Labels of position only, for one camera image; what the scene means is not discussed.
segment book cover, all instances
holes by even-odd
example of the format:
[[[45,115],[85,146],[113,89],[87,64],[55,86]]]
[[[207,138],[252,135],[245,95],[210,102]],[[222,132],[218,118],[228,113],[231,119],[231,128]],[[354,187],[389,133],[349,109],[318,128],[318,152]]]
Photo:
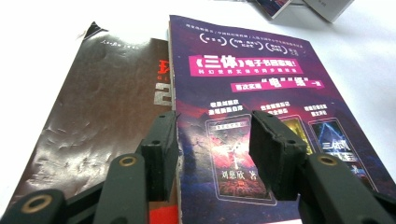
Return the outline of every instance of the book cover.
[[[171,110],[168,59],[167,41],[93,23],[10,204],[39,189],[60,189],[68,199],[104,181],[111,161],[134,152],[154,119]],[[150,208],[151,223],[176,223],[176,191]]]
[[[292,0],[256,0],[268,15],[274,19]]]
[[[396,187],[313,47],[299,38],[172,15],[181,223],[299,219],[277,201],[248,155],[252,110],[280,118],[308,144],[345,161],[369,189]]]

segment white table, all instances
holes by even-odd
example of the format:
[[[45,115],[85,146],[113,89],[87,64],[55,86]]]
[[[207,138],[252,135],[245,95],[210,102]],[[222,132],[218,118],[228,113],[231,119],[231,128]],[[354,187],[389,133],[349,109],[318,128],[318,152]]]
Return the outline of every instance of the white table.
[[[0,9],[0,216],[92,21],[167,39],[169,14],[308,40],[396,179],[396,3],[357,0],[333,24],[308,7],[270,20],[230,1],[8,1]]]

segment gold grommet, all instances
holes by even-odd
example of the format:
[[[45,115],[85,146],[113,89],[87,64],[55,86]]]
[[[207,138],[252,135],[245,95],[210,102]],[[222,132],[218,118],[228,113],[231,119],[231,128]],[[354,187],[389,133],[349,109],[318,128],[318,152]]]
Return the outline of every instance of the gold grommet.
[[[121,166],[132,166],[137,162],[137,158],[136,157],[124,157],[122,159],[120,159],[119,164]]]
[[[38,212],[41,209],[47,207],[51,202],[52,202],[52,197],[50,195],[48,194],[37,195],[29,199],[29,201],[27,201],[23,205],[22,212],[26,214],[32,214]]]
[[[337,161],[328,156],[319,156],[318,160],[325,165],[336,165]]]

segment clamp jaw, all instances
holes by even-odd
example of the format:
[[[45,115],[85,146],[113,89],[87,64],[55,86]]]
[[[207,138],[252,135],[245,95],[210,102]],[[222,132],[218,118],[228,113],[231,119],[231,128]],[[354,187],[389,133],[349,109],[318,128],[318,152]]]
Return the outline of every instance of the clamp jaw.
[[[296,201],[303,223],[395,223],[396,201],[367,189],[340,159],[306,154],[277,117],[253,111],[249,154],[277,200]]]

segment white box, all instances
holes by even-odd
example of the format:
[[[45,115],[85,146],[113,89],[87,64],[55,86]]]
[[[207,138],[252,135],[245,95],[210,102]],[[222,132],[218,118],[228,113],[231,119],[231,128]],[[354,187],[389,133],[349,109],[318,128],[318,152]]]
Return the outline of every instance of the white box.
[[[334,22],[354,0],[304,0],[319,15]]]

